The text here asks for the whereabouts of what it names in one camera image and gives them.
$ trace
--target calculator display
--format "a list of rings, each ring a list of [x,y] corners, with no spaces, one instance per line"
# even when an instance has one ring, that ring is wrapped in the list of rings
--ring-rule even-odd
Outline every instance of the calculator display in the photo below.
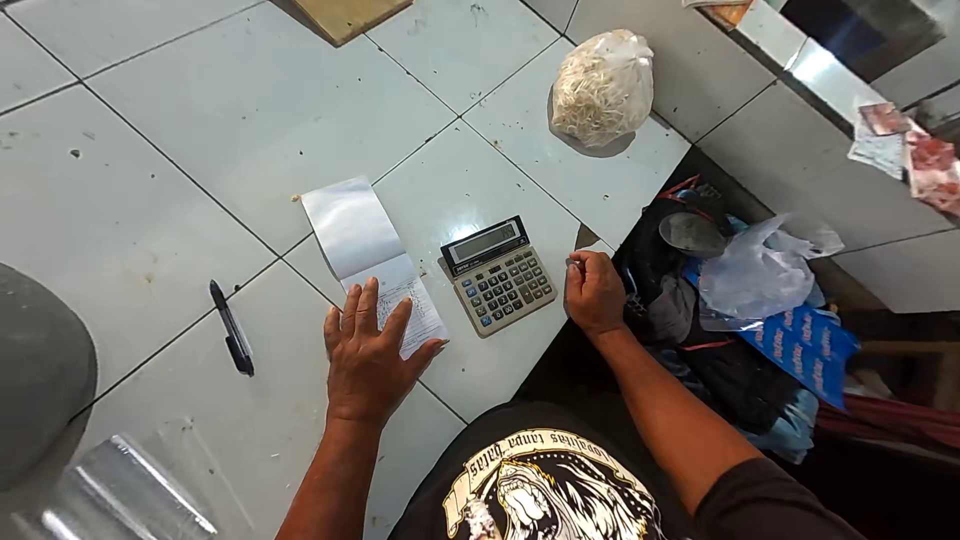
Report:
[[[484,250],[490,249],[504,240],[509,240],[514,236],[516,236],[514,224],[507,223],[499,229],[494,229],[489,233],[486,233],[482,236],[477,236],[472,240],[468,240],[463,244],[454,247],[453,251],[457,254],[457,259],[464,260],[471,258]]]

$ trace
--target clear plastic bag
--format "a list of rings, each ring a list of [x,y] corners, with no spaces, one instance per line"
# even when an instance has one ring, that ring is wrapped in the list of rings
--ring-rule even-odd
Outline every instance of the clear plastic bag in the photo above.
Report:
[[[587,148],[636,131],[653,107],[653,56],[647,40],[629,30],[581,43],[553,85],[553,127]]]
[[[786,228],[807,239],[780,230]],[[739,233],[718,258],[704,263],[698,288],[711,309],[736,319],[762,319],[804,302],[814,277],[806,260],[843,249],[826,226],[790,214]]]

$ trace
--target pen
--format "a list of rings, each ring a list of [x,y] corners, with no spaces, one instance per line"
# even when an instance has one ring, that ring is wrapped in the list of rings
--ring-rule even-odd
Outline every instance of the pen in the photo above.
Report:
[[[233,364],[237,371],[253,377],[253,362],[250,358],[250,345],[240,330],[233,313],[227,306],[227,299],[224,297],[224,291],[220,290],[217,282],[210,280],[210,296],[213,297],[213,305],[217,307],[221,320],[224,321],[224,327],[227,329],[227,350],[230,351],[230,357],[233,358]]]

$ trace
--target tile floor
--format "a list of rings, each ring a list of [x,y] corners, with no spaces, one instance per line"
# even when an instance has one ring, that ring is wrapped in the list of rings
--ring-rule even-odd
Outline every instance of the tile floor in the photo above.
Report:
[[[293,195],[370,178],[451,333],[383,436],[365,536],[384,538],[565,320],[556,302],[481,340],[440,246],[520,214],[561,280],[581,224],[612,253],[689,146],[653,117],[613,158],[552,136],[572,46],[517,0],[418,0],[339,49],[269,2],[23,0],[0,13],[0,45],[15,53],[0,57],[0,227],[17,231],[0,260],[93,336],[77,452],[188,422],[235,538],[273,538],[323,431],[320,327],[344,292]],[[252,379],[228,359],[211,278],[239,285]]]

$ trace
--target left hand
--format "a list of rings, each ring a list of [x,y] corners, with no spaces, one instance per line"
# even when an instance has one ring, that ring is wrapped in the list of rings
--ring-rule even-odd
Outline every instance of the left hand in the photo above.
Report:
[[[430,339],[407,360],[400,357],[400,344],[410,320],[413,301],[403,299],[390,314],[383,331],[376,328],[379,283],[369,278],[366,286],[352,286],[343,317],[331,307],[324,323],[330,371],[326,379],[329,405],[327,422],[348,420],[382,429],[446,343]]]

